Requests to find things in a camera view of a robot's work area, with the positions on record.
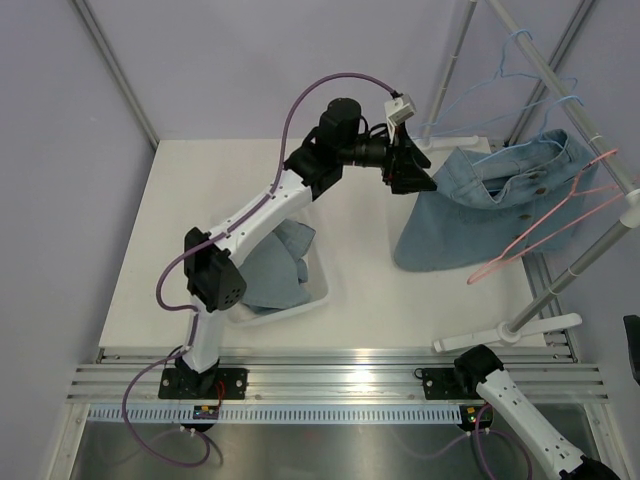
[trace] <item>white connector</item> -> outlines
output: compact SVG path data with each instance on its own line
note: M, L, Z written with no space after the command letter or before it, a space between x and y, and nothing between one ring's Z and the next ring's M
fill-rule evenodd
M396 128L416 114L416 106L407 94L384 102L384 113L387 117L389 138L395 137Z

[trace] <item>denim clothing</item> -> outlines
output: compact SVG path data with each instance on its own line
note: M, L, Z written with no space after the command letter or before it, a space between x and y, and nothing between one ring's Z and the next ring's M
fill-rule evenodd
M247 282L242 303L256 313L297 307L311 300L301 284L308 280L307 254L316 232L293 220L285 220L267 235L240 266Z
M400 268L413 272L446 270L499 256L567 196L575 175L593 158L563 130L546 132L530 145L507 150L476 165L487 156L455 149L434 176L438 190L418 195L394 252ZM582 174L578 191L589 189L596 168L593 165ZM510 254L576 219L583 200L583 196L571 198ZM564 247L573 230L565 230L535 251Z

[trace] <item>white plastic stand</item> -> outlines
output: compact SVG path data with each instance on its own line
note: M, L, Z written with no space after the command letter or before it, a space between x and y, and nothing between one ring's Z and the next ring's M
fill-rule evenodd
M480 137L473 135L471 137L429 137L424 140L414 140L416 145L425 155L436 150L453 150L459 148L471 148L480 143Z
M558 317L535 320L527 323L517 333L509 332L506 328L507 323L508 322L502 322L491 330L483 330L436 340L433 342L433 347L436 349L436 352L449 352L451 350L469 348L480 344L502 343L504 345L513 345L522 337L528 335L539 335L541 333L564 330L580 325L582 323L582 317L577 313L569 313Z

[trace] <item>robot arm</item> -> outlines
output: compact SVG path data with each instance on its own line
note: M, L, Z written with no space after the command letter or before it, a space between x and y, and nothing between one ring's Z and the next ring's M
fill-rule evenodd
M455 360L455 374L467 393L476 392L509 423L550 479L618 479L604 464L567 441L527 400L502 362L479 345Z
M344 165L377 167L394 194L435 190L424 171L431 162L409 138L405 121L415 113L407 95L395 94L385 103L386 124L372 134L359 133L362 111L349 98L333 100L302 145L284 163L276 189L267 188L233 217L202 232L193 228L185 237L185 251L223 234L223 238L185 259L187 288L199 313L192 314L189 331L196 335L184 357L176 361L196 390L206 389L215 375L225 311L246 290L238 268L255 246L291 214L315 201L342 178ZM233 231L228 227L244 219Z

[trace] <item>pink wire hanger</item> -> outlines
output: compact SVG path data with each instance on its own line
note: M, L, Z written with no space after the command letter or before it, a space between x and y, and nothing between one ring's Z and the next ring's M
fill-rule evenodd
M517 253L516 255L514 255L513 257L510 257L506 260L504 260L505 256L507 255L507 253L509 253L509 251L511 251L513 249L513 247L515 247L518 243L520 243L522 240L524 240L532 231L534 231L536 228L538 228L538 226L544 222L547 218L549 218L551 215L553 215L556 211L558 211L564 204L566 204L569 199L571 199L572 197L579 197L582 195L588 195L590 193L596 193L596 192L601 192L604 190L615 190L617 188L619 188L617 185L607 185L604 187L599 187L599 188L593 188L591 190L586 190L584 192L577 192L576 193L576 188L578 187L578 183L580 182L580 177L582 177L582 174L589 168L591 167L593 164L599 162L600 160L607 158L611 155L615 155L616 153L618 153L618 149L614 148L613 150L609 150L606 153L603 153L602 155L600 155L599 157L594 158L593 160L591 160L586 166L584 166L579 172L578 174L574 177L573 179L573 183L571 185L571 190L569 191L569 194L563 199L561 200L555 207L553 207L551 210L549 210L545 215L543 215L537 222L535 222L533 225L531 225L524 233L522 233L521 235L518 236L518 238L516 238L513 242L511 242L511 244L504 249L504 251L502 252L502 254L499 257L494 258L493 260L485 263L483 266L481 266L478 270L476 270L468 279L467 279L467 285L472 285L474 283L476 283L477 281L491 275L493 272L496 272L502 268L504 268L505 266L507 266L508 264L510 264L511 262L519 259L520 257L526 255L528 252L530 252L531 250L533 250L534 248L539 247L540 245L542 245L544 242L552 239L553 237L555 237L556 235L558 235L559 233L565 231L567 228L572 227L573 225L577 224L578 222L581 222L582 220L584 220L585 218L593 215L596 212L599 212L600 210L602 210L603 208L611 205L613 202L615 202L616 200L618 200L619 198L623 197L624 194L619 193L618 195L616 195L613 198L610 198L609 200L607 200L606 202L601 203L600 205L598 205L597 207L589 210L587 213L583 214L582 216L576 218L575 220L573 220L572 222L566 224L564 227L560 228L559 230L556 230L555 232L553 232L552 234L546 236L545 238L543 238L542 240L539 240L538 242L534 243L533 245L525 248L523 251L521 251L520 253Z

